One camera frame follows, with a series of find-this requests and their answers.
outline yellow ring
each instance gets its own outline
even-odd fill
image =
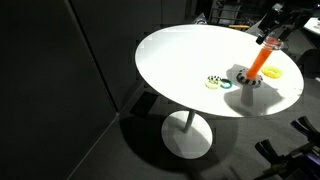
[[[265,66],[261,71],[264,75],[273,79],[278,79],[282,76],[282,71],[274,66]]]

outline dark wall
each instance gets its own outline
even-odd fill
[[[0,22],[0,179],[66,179],[115,110],[66,2],[2,0]]]
[[[136,79],[137,41],[159,30],[161,24],[181,24],[186,0],[71,2],[121,111],[142,83]]]

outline gray floor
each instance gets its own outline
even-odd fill
[[[290,45],[290,48],[296,49],[291,53],[298,55],[304,51],[298,45]],[[143,90],[157,93],[151,88]],[[255,143],[269,139],[279,154],[287,154],[307,143],[306,138],[290,126],[292,120],[303,115],[320,130],[320,83],[305,79],[301,98],[292,107],[274,115],[227,118],[199,113],[213,131],[213,145],[205,156],[184,160],[166,149],[160,130],[167,115],[186,108],[159,96],[147,118],[136,117],[129,112],[142,92],[137,93],[126,110],[120,113],[71,180],[253,179],[269,168],[268,162],[255,150]]]

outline table pedestal base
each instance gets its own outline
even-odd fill
[[[164,144],[173,154],[185,159],[195,159],[210,149],[212,132],[208,123],[197,114],[194,114],[192,124],[185,132],[188,115],[188,111],[170,114],[162,125],[161,134]]]

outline table stem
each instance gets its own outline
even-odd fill
[[[193,110],[193,109],[189,110],[189,115],[188,115],[188,119],[186,122],[186,126],[184,128],[184,133],[187,133],[189,131],[195,114],[196,114],[195,110]]]

